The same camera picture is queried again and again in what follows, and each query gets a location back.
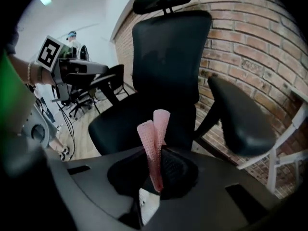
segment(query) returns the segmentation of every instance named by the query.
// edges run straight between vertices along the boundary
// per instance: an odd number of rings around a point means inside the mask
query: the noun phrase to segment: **wooden floor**
[[[127,95],[125,93],[117,95],[117,98],[119,100],[122,100],[126,98]],[[108,100],[99,101],[97,103],[97,107],[102,113],[103,111],[110,108],[112,105]],[[85,159],[85,158],[91,158],[91,157],[97,157],[100,156],[99,152],[95,148],[90,135],[88,133],[88,126],[91,123],[91,121],[97,117],[99,114],[96,111],[94,107],[92,107],[91,110],[85,109],[84,112],[80,111],[77,114],[78,120],[75,121],[71,119],[73,128],[74,128],[74,134],[75,134],[75,153],[71,160],[78,160],[78,159]],[[59,112],[55,115],[55,120],[58,125],[63,124],[60,132],[57,134],[57,137],[59,138],[60,142],[63,144],[66,144],[69,146],[70,151],[73,151],[74,144],[72,137],[69,133],[68,127],[64,122],[62,114]],[[192,150],[197,153],[209,154],[203,147],[199,146],[197,143],[193,143]]]

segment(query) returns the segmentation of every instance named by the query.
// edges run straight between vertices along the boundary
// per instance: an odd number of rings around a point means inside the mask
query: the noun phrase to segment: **white shirt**
[[[76,49],[79,49],[81,47],[81,44],[76,39],[73,39],[68,43],[68,47],[75,47]]]

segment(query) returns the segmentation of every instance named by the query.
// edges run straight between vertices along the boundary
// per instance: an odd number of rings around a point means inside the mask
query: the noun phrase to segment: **bracelet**
[[[43,81],[42,81],[42,73],[43,73],[43,67],[39,66],[38,67],[38,76],[37,76],[38,83],[43,83]]]
[[[29,62],[28,64],[28,83],[30,86],[34,86],[34,84],[31,81],[31,66],[32,66],[33,62]]]

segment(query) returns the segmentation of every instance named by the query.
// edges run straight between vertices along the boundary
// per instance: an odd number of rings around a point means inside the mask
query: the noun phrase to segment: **person wearing blue cap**
[[[81,47],[81,44],[76,39],[77,33],[76,31],[71,31],[67,35],[66,40],[68,40],[69,44],[68,47],[72,48],[75,47],[76,49],[79,49]]]

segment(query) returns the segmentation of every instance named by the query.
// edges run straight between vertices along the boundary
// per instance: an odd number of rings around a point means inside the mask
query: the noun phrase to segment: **chair seat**
[[[141,146],[137,126],[152,120],[153,111],[156,109],[165,109],[171,113],[165,137],[166,144],[190,150],[195,126],[195,106],[161,104],[135,93],[90,123],[89,134],[99,153],[106,155]]]

